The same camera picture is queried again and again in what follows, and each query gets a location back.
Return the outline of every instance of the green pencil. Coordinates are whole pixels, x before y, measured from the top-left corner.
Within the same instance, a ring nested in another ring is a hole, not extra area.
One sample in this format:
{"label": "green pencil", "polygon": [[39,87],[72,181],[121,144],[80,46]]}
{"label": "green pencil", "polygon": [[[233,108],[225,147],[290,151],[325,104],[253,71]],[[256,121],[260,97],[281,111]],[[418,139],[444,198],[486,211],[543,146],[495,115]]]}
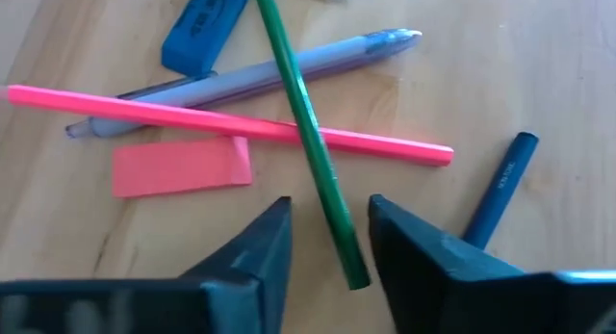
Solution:
{"label": "green pencil", "polygon": [[346,282],[352,290],[367,287],[371,280],[355,235],[353,221],[338,186],[329,153],[319,133],[317,117],[312,109],[297,60],[287,40],[276,2],[274,0],[257,0],[257,3],[268,31],[269,42],[280,76],[291,103],[301,142],[306,150],[308,164],[317,185],[321,205],[327,223],[329,223],[329,230],[345,270]]}

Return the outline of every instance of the wooden table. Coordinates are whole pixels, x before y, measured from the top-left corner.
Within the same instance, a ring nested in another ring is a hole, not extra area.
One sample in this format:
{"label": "wooden table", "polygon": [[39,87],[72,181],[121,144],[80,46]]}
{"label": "wooden table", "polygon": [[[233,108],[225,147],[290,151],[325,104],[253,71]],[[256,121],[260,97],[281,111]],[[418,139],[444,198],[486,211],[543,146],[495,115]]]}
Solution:
{"label": "wooden table", "polygon": [[[0,79],[113,95],[176,78],[159,52],[186,1],[0,0]],[[489,252],[527,270],[616,266],[616,0],[277,1],[297,50],[384,28],[424,33],[393,61],[309,85],[322,126],[456,150],[447,168],[334,153],[369,259],[371,193],[459,234],[505,147],[530,130],[538,151]],[[250,0],[215,68],[269,58]],[[221,110],[292,119],[281,91]],[[378,282],[347,290],[299,148],[253,142],[251,187],[119,200],[115,147],[202,135],[69,141],[63,127],[78,118],[0,107],[1,278],[174,276],[291,195],[284,331],[393,330]]]}

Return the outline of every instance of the eraser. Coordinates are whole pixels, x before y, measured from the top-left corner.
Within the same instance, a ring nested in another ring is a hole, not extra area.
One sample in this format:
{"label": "eraser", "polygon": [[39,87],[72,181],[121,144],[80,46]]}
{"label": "eraser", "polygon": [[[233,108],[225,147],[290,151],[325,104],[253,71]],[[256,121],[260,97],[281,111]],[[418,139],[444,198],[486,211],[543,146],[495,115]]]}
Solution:
{"label": "eraser", "polygon": [[128,198],[250,185],[248,140],[155,142],[114,151],[113,194]]}
{"label": "eraser", "polygon": [[246,1],[190,0],[163,43],[163,65],[186,76],[210,71]]}

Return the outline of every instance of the blue pencil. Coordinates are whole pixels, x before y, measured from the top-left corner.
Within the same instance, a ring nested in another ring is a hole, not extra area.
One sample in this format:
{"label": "blue pencil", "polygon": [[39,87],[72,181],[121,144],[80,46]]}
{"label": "blue pencil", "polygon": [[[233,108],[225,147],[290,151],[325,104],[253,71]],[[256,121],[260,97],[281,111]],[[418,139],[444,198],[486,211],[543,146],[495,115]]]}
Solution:
{"label": "blue pencil", "polygon": [[516,191],[538,142],[539,139],[533,134],[521,132],[509,145],[462,240],[477,248],[485,248]]}

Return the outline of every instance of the pink sticky note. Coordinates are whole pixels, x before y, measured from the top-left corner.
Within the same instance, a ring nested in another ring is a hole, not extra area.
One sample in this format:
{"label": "pink sticky note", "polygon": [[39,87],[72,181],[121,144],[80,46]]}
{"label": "pink sticky note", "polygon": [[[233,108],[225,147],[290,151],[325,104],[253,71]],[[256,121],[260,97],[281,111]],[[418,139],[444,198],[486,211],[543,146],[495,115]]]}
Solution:
{"label": "pink sticky note", "polygon": [[114,152],[113,167],[113,193],[118,197],[252,183],[248,140],[243,137],[123,146]]}

